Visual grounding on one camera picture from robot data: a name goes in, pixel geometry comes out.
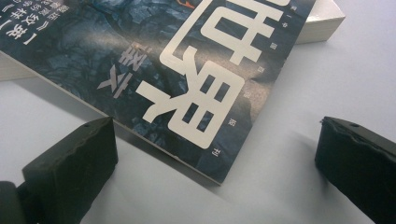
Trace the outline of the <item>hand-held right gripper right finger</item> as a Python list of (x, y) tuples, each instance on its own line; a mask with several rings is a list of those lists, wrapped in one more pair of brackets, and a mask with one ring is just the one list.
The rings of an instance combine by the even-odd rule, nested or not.
[(375, 224), (396, 224), (396, 143), (351, 121), (325, 117), (315, 164)]

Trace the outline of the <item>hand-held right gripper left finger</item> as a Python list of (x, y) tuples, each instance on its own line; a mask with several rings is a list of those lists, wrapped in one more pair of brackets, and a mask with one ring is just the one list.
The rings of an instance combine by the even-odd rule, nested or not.
[(113, 119), (75, 129), (22, 169), (22, 208), (28, 223), (79, 224), (117, 163)]

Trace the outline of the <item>dark blue cover magazine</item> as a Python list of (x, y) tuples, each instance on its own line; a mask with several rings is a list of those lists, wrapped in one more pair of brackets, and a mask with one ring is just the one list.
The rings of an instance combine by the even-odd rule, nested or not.
[(221, 183), (316, 0), (0, 0), (0, 52)]

